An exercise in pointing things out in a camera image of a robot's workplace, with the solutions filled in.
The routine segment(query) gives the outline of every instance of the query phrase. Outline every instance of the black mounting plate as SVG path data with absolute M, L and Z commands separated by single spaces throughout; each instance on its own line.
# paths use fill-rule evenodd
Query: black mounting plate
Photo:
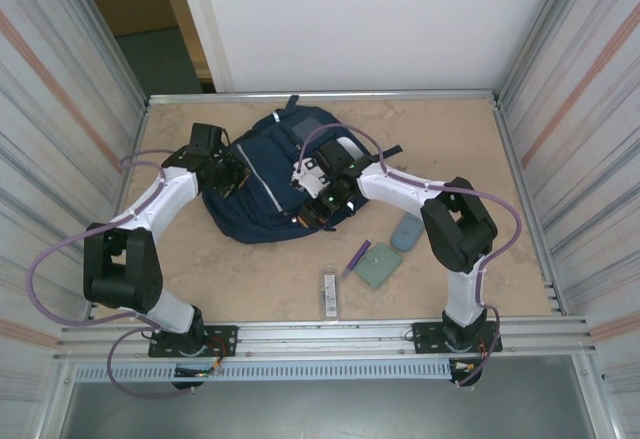
M 485 322 L 478 334 L 478 340 L 464 350 L 456 350 L 449 345 L 443 332 L 444 324 L 442 322 L 416 322 L 411 326 L 411 329 L 416 354 L 479 353 L 478 342 L 480 339 L 482 339 L 487 349 L 491 346 L 496 331 L 496 323 L 495 321 Z M 493 352 L 500 351 L 502 351 L 502 339 L 498 338 Z
M 211 345 L 221 357 L 233 357 L 236 355 L 236 346 L 238 345 L 238 326 L 204 326 L 207 337 L 217 337 L 224 341 L 226 354 L 221 350 L 220 343 L 211 341 Z M 216 357 L 210 347 L 204 346 L 199 354 L 185 355 L 179 350 L 172 348 L 167 340 L 167 336 L 160 333 L 153 333 L 149 345 L 149 357 Z

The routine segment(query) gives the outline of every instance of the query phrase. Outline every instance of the white wall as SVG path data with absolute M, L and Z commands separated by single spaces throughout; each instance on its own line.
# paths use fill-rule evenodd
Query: white wall
M 545 0 L 188 0 L 219 92 L 500 85 Z

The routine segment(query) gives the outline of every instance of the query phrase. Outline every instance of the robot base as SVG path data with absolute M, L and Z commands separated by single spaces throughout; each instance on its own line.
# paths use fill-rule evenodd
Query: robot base
M 445 334 L 442 322 L 416 322 L 412 326 L 413 344 L 416 354 L 443 354 L 451 352 L 481 353 L 479 344 L 488 349 L 496 330 L 495 321 L 486 321 L 475 334 L 473 341 L 455 347 Z M 502 339 L 498 339 L 494 352 L 502 351 Z
M 216 353 L 220 357 L 232 357 L 236 355 L 236 345 L 238 343 L 238 327 L 237 326 L 204 326 L 204 344 L 193 350 L 191 347 L 184 347 L 184 339 L 181 336 L 185 334 L 171 334 L 167 332 L 154 333 L 151 336 L 151 344 L 149 346 L 149 357 L 216 357 Z M 216 338 L 224 342 L 224 349 L 219 340 L 208 340 L 208 338 Z

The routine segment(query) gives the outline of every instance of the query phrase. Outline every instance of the reflective strip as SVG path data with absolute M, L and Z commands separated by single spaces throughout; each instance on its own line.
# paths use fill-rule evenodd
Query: reflective strip
M 249 166 L 249 168 L 251 169 L 251 172 L 253 172 L 253 174 L 256 176 L 256 179 L 258 179 L 262 183 L 262 185 L 264 186 L 264 190 L 267 191 L 267 194 L 271 198 L 271 201 L 273 202 L 273 205 L 276 206 L 276 209 L 278 210 L 278 212 L 282 212 L 283 209 L 280 206 L 280 203 L 278 202 L 278 200 L 276 199 L 276 196 L 273 195 L 273 192 L 269 188 L 269 185 L 262 180 L 262 178 L 260 177 L 260 175 L 256 171 L 256 168 L 253 167 L 253 164 L 251 163 L 251 161 L 249 160 L 247 155 L 244 153 L 244 150 L 242 149 L 242 146 L 240 144 L 237 144 L 237 147 L 238 147 L 238 152 L 240 154 L 242 154 L 242 157 L 244 157 L 244 160 L 247 162 L 247 166 Z

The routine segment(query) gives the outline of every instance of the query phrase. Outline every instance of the doorway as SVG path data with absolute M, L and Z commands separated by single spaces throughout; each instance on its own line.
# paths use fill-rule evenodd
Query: doorway
M 146 96 L 215 92 L 186 0 L 94 0 Z

